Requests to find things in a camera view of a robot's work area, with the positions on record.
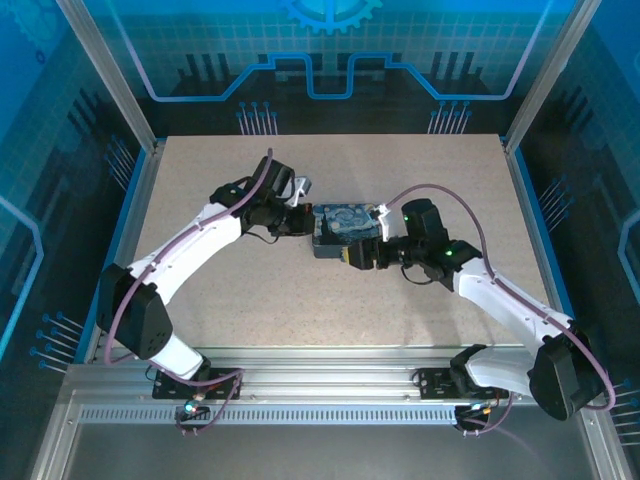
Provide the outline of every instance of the speckled tabletop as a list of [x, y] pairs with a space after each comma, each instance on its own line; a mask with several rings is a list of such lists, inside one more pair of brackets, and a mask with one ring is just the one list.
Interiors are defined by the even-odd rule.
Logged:
[[[267, 147], [311, 178], [312, 203], [388, 202], [418, 182], [452, 188], [482, 222], [494, 267], [547, 301], [495, 135], [170, 137], [136, 259], [189, 223], [218, 186], [253, 173]], [[439, 192], [424, 196], [436, 203], [452, 238], [479, 245], [453, 199]], [[239, 239], [187, 280], [168, 310], [178, 335], [201, 347], [516, 343], [441, 285], [412, 285], [397, 268], [360, 272], [315, 259], [310, 237], [272, 246]]]

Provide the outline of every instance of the enclosure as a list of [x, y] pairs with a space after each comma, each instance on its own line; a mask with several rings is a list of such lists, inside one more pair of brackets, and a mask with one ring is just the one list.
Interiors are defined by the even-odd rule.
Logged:
[[[2, 6], [3, 478], [638, 475], [638, 2]], [[439, 286], [318, 260], [308, 239], [242, 238], [168, 305], [212, 364], [247, 370], [229, 416], [183, 439], [146, 364], [103, 365], [98, 279], [269, 147], [314, 204], [460, 193], [497, 268], [598, 332], [616, 408], [563, 423], [522, 398], [500, 431], [463, 438], [458, 403], [424, 402], [411, 372], [476, 343], [522, 349], [512, 332]]]

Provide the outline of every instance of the gear logo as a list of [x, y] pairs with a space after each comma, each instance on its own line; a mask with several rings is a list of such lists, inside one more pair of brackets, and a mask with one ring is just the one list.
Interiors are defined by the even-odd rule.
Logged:
[[360, 28], [362, 19], [370, 20], [372, 10], [382, 6], [381, 0], [282, 0], [289, 18], [297, 19], [301, 27], [311, 27], [313, 33], [324, 30], [332, 35], [336, 30], [346, 33], [349, 27]]
[[42, 49], [58, 31], [58, 15], [53, 0], [0, 0], [0, 14], [11, 14], [22, 34]]

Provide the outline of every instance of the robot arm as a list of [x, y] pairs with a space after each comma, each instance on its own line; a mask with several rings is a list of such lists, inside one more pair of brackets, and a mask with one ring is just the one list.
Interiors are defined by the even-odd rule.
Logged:
[[[256, 185], [266, 162], [265, 157], [252, 177], [218, 188], [193, 221], [156, 251], [127, 268], [113, 264], [105, 269], [100, 279], [98, 326], [110, 330], [127, 291], [152, 265], [132, 296], [115, 338], [136, 357], [182, 380], [206, 379], [208, 362], [180, 340], [167, 314], [166, 305], [175, 292], [209, 258], [254, 226], [264, 226], [274, 236], [313, 231], [311, 205], [299, 204], [311, 182], [275, 160], [255, 195], [230, 215], [223, 214]], [[162, 261], [156, 263], [161, 252], [165, 252]]]
[[[378, 211], [386, 223], [388, 209]], [[600, 373], [571, 340], [578, 337], [592, 350], [593, 337], [493, 271], [476, 248], [451, 240], [430, 200], [411, 201], [402, 214], [406, 236], [385, 238], [383, 228], [379, 238], [345, 248], [343, 260], [361, 270], [418, 266], [431, 282], [479, 306], [526, 348], [515, 354], [484, 345], [463, 351], [452, 360], [450, 371], [462, 395], [478, 387], [502, 388], [532, 396], [549, 415], [565, 420], [603, 392]]]

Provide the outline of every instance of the glass panel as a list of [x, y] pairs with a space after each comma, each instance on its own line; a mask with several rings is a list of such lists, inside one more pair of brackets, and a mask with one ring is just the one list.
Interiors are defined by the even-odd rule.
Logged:
[[[614, 383], [640, 381], [640, 3], [603, 0], [522, 143], [577, 320], [602, 330]], [[621, 385], [618, 393], [629, 388]], [[638, 403], [620, 399], [624, 443]], [[629, 445], [638, 460], [640, 449]]]
[[505, 133], [573, 0], [88, 5], [159, 136]]
[[[3, 6], [0, 476], [24, 478], [75, 354], [139, 146], [55, 3]], [[43, 322], [45, 314], [60, 325]]]

